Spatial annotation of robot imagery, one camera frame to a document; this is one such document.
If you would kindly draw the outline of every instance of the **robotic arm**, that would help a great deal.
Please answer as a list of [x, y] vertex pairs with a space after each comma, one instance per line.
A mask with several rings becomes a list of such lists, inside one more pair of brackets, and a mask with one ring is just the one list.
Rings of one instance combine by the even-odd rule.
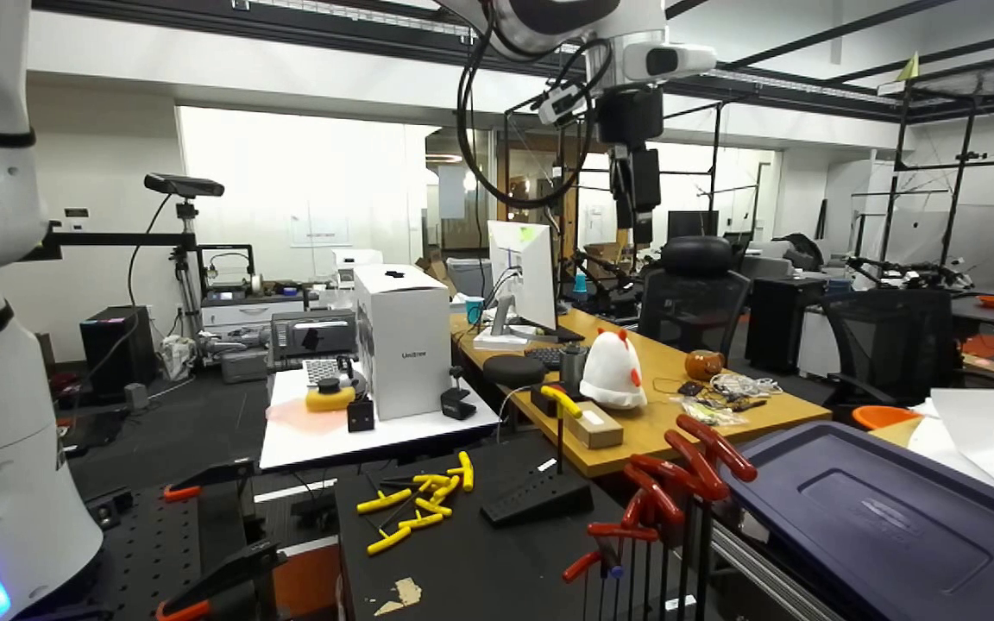
[[558, 43], [587, 43], [593, 135], [610, 147], [617, 223], [650, 244], [659, 208], [659, 156], [646, 140], [662, 135], [655, 81], [716, 67], [710, 51], [666, 42], [666, 0], [443, 0], [506, 59], [545, 59]]

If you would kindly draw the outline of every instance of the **ceiling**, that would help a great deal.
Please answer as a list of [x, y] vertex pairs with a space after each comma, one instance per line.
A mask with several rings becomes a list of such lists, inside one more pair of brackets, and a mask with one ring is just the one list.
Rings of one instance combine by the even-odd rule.
[[[460, 64], [465, 28], [434, 0], [33, 0], [43, 10]], [[669, 33], [719, 72], [666, 91], [761, 106], [941, 121], [994, 110], [994, 0], [669, 0]], [[918, 54], [923, 74], [896, 78]], [[552, 62], [489, 67], [552, 74]]]

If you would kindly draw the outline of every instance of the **tray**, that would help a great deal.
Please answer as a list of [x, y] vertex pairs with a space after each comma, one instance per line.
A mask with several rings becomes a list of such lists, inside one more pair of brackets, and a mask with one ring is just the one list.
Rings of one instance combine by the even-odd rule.
[[735, 497], [881, 618], [994, 618], [994, 485], [841, 425], [747, 450]]

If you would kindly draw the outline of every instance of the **cable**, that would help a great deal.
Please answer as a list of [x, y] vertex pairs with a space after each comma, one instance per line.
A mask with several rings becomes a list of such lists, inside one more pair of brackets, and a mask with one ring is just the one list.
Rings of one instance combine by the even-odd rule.
[[[150, 226], [144, 226], [144, 235], [153, 235], [160, 212], [166, 211], [166, 202], [168, 202], [172, 195], [177, 195], [177, 194], [168, 194], [168, 195], [160, 198], [160, 208], [153, 211]], [[134, 293], [134, 284], [130, 284], [130, 271], [134, 271], [134, 266], [138, 266], [138, 251], [143, 251], [143, 244], [130, 249], [129, 267], [125, 267], [125, 293], [129, 293], [129, 305], [130, 305], [130, 310], [138, 305], [138, 293]], [[109, 359], [129, 343], [129, 339], [138, 334], [138, 327], [143, 327], [143, 312], [130, 312], [130, 327], [109, 343], [109, 351], [107, 351], [92, 369], [82, 371], [78, 392], [77, 392], [77, 410], [78, 410], [78, 399], [82, 399], [82, 385], [88, 385], [100, 369], [109, 366]]]
[[585, 173], [585, 166], [587, 166], [587, 156], [591, 156], [591, 147], [593, 147], [593, 123], [591, 123], [591, 121], [593, 121], [593, 101], [591, 101], [591, 90], [593, 90], [593, 85], [604, 78], [604, 72], [610, 67], [613, 51], [610, 51], [604, 42], [585, 42], [585, 43], [567, 59], [567, 64], [562, 64], [562, 72], [555, 74], [552, 90], [570, 85], [567, 74], [573, 72], [573, 62], [585, 59], [591, 48], [604, 48], [604, 51], [608, 51], [604, 62], [599, 62], [599, 67], [593, 72], [593, 78], [578, 90], [578, 101], [587, 104], [587, 114], [585, 114], [585, 121], [587, 121], [585, 156], [578, 158], [573, 173], [567, 175], [567, 182], [562, 182], [558, 190], [552, 190], [548, 195], [540, 195], [540, 198], [526, 198], [526, 195], [511, 195], [511, 194], [503, 194], [496, 182], [489, 182], [486, 173], [481, 170], [476, 156], [472, 156], [472, 143], [471, 143], [472, 78], [476, 78], [476, 72], [481, 72], [481, 62], [486, 59], [489, 42], [495, 42], [495, 28], [476, 39], [476, 48], [472, 48], [472, 54], [465, 59], [463, 74], [460, 74], [460, 91], [457, 91], [457, 123], [460, 123], [460, 129], [457, 129], [457, 139], [460, 139], [463, 163], [465, 163], [465, 170], [476, 175], [476, 182], [486, 186], [486, 194], [495, 194], [502, 202], [511, 202], [511, 208], [552, 208], [555, 198], [562, 198], [562, 195], [573, 190], [573, 182], [580, 179], [580, 173]]

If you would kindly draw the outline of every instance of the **cardboard box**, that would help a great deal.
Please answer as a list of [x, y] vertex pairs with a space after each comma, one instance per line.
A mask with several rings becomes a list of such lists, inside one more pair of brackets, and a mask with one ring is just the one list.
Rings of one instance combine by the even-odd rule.
[[434, 413], [450, 389], [450, 290], [413, 266], [357, 267], [358, 361], [381, 420]]

